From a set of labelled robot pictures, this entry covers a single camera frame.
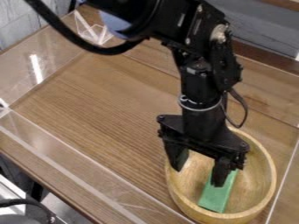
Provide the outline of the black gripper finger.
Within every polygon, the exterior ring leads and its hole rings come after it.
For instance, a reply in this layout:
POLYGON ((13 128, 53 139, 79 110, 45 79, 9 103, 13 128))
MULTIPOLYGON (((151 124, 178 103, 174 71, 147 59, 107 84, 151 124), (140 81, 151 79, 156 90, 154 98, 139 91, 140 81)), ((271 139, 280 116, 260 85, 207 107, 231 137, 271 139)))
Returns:
POLYGON ((163 145, 171 167, 179 172, 190 156, 190 149, 186 140, 164 137, 163 145))
POLYGON ((226 179, 230 175, 231 168, 230 168, 230 160, 226 157, 220 157, 215 161, 215 165, 212 167, 211 172, 211 184, 215 187, 223 187, 226 183, 226 179))

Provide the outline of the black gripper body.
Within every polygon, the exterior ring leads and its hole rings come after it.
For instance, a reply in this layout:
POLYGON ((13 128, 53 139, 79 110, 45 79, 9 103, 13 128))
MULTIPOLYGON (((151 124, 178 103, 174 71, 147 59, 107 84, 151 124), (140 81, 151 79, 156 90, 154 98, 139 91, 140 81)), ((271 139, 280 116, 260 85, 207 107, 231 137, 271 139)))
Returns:
POLYGON ((158 136, 184 139, 188 149, 218 160, 230 159, 231 170, 243 169, 248 143, 228 128, 222 109, 195 112, 184 109, 180 115, 159 115, 158 136))

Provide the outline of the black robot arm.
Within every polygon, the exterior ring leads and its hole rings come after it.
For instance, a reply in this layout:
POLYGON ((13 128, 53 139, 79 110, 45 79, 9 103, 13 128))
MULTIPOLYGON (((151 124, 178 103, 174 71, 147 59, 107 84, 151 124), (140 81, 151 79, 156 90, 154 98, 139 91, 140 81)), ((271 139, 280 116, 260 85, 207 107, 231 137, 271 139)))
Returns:
POLYGON ((174 57, 182 79, 179 115, 159 115, 158 130, 172 168, 179 171, 188 151, 215 159, 211 184, 224 185, 244 167, 248 144, 230 127, 228 98, 244 99, 234 89, 243 67, 232 49, 230 22, 206 0, 85 0, 99 9, 108 31, 124 43, 110 48, 91 44, 61 22, 41 0, 24 0, 57 33, 84 50, 118 55, 147 39, 158 39, 174 57))

